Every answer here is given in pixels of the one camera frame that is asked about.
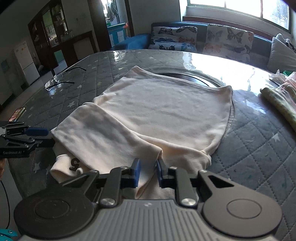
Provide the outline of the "cream white shirt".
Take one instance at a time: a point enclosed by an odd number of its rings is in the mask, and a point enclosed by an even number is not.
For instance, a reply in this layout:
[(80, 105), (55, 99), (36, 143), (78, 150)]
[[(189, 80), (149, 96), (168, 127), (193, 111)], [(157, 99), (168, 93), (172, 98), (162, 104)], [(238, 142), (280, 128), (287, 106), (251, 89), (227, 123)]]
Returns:
[(102, 174), (140, 160), (137, 188), (129, 199), (167, 199), (159, 188), (156, 160), (197, 173), (211, 165), (228, 127), (233, 90), (205, 87), (134, 66), (93, 101), (52, 129), (56, 161), (51, 175), (64, 182), (90, 170)]

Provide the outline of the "smartphone with lit screen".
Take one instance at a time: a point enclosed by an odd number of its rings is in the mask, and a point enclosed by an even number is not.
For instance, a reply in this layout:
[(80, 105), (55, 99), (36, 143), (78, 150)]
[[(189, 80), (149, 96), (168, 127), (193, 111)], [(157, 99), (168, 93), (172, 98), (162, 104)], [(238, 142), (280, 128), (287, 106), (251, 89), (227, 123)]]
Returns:
[(16, 122), (25, 113), (25, 107), (17, 108), (13, 115), (10, 117), (9, 122)]

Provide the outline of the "clear glasses black temples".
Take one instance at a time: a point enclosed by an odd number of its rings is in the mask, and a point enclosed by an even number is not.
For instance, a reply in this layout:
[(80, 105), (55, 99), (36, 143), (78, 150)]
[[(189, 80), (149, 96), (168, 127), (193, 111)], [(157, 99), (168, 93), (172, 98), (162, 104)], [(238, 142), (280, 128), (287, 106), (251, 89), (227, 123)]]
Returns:
[(66, 80), (66, 74), (73, 71), (73, 70), (75, 70), (75, 69), (80, 69), (80, 70), (86, 71), (85, 68), (82, 68), (80, 66), (67, 68), (63, 72), (55, 75), (52, 79), (50, 79), (45, 84), (45, 86), (44, 86), (45, 89), (47, 91), (50, 91), (50, 90), (54, 89), (55, 87), (60, 87), (62, 84), (74, 84), (75, 83), (74, 81)]

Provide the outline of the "white refrigerator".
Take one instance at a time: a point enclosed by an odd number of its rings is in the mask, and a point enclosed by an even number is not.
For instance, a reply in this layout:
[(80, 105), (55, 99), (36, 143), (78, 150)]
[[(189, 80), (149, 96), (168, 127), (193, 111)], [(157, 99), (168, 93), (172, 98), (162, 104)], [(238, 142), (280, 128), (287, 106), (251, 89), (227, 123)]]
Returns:
[(25, 76), (27, 84), (31, 85), (40, 77), (40, 75), (37, 71), (26, 41), (18, 44), (14, 48), (14, 53), (22, 69), (23, 75)]

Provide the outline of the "grey quilted star tablecloth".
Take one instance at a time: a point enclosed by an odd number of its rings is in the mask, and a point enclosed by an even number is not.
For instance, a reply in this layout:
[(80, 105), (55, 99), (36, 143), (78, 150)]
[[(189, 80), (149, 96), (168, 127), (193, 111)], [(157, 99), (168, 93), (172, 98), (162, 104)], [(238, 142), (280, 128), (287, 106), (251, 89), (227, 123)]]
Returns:
[(20, 120), (52, 129), (81, 104), (92, 101), (133, 66), (152, 73), (180, 73), (207, 84), (230, 85), (234, 117), (212, 155), (210, 171), (270, 196), (281, 206), (278, 240), (295, 240), (295, 131), (263, 97), (272, 87), (262, 69), (215, 56), (162, 50), (121, 50), (93, 54), (65, 74), (50, 94), (41, 88), (25, 103)]

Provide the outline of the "dark wooden cabinet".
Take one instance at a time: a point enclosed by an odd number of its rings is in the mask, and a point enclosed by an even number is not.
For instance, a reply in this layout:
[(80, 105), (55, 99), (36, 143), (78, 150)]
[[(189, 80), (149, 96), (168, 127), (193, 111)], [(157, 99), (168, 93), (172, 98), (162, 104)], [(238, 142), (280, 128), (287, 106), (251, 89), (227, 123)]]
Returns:
[(47, 1), (28, 23), (40, 74), (99, 51), (88, 1)]

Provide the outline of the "round dark table inset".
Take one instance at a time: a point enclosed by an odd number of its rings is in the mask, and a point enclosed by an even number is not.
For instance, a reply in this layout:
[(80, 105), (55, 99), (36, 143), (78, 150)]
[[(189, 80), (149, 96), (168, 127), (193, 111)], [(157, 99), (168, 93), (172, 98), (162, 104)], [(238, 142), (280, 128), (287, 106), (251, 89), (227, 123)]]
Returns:
[(182, 73), (160, 73), (160, 75), (191, 81), (196, 84), (207, 86), (207, 87), (222, 87), (222, 86), (224, 86), (223, 84), (217, 83), (213, 80), (210, 80), (210, 79), (207, 79), (204, 77), (194, 76), (194, 75), (187, 75), (187, 74), (182, 74)]

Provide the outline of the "teal blue cabinet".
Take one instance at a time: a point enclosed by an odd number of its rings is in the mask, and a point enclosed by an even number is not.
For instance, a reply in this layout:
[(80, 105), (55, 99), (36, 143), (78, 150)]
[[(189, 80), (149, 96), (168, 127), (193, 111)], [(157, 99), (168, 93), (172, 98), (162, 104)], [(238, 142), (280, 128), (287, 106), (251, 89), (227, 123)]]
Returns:
[(112, 47), (128, 38), (128, 23), (108, 26), (107, 30)]

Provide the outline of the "butterfly cushion left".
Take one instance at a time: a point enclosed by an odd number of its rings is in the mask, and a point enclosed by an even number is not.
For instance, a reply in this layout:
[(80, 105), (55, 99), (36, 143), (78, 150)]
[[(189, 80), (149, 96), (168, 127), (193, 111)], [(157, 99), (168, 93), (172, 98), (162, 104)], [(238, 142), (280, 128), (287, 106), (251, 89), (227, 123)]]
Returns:
[(197, 31), (194, 26), (153, 27), (149, 49), (197, 53)]

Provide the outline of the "butterfly cushion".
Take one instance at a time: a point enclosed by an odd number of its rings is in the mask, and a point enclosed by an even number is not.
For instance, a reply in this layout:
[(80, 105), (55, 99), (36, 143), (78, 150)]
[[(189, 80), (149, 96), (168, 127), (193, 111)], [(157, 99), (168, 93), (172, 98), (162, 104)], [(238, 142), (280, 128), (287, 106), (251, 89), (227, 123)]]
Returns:
[(197, 31), (194, 26), (153, 27), (149, 49), (197, 53)]
[(203, 54), (249, 63), (253, 41), (253, 32), (209, 24)]

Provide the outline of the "tie-dye folded garment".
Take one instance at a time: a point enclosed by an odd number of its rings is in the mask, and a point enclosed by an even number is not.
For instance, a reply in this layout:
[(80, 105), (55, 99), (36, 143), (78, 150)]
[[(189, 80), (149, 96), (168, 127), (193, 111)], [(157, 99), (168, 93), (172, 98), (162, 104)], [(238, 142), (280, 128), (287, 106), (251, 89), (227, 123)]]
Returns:
[(295, 88), (286, 82), (278, 88), (265, 87), (260, 93), (282, 114), (295, 131)]

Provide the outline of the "pink white plastic bag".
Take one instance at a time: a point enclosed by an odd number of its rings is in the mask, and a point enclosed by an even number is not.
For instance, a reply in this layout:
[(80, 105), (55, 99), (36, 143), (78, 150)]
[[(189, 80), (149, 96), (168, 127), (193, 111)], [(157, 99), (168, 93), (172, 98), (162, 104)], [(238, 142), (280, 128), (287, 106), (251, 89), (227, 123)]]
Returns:
[(285, 83), (288, 83), (293, 88), (296, 88), (295, 71), (293, 71), (290, 76), (285, 76), (283, 73), (280, 73), (280, 70), (278, 69), (276, 73), (270, 76), (270, 80), (276, 83), (277, 85), (283, 85)]

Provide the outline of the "butterfly cushion right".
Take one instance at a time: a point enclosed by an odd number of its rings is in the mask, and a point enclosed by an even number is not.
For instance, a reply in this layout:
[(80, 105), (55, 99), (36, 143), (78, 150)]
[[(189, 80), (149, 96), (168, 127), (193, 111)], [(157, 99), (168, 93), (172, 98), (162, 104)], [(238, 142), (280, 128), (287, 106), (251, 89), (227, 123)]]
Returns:
[(253, 32), (209, 24), (203, 54), (249, 63), (253, 41)]

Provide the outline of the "blue sofa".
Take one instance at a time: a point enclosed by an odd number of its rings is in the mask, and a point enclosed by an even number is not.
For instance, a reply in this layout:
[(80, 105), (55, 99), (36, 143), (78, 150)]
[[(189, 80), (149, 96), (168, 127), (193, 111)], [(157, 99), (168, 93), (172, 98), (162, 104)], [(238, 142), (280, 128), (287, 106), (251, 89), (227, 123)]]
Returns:
[(153, 23), (149, 34), (139, 34), (113, 50), (154, 49), (213, 55), (268, 70), (295, 71), (295, 45), (281, 33), (271, 40), (252, 31), (226, 25), (193, 22)]

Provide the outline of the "window with frame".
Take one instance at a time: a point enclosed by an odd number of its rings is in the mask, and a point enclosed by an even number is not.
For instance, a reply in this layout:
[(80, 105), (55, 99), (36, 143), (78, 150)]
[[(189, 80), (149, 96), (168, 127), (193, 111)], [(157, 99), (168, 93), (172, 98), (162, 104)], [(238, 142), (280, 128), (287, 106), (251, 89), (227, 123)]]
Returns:
[(244, 14), (291, 32), (291, 10), (284, 1), (187, 1), (187, 6)]

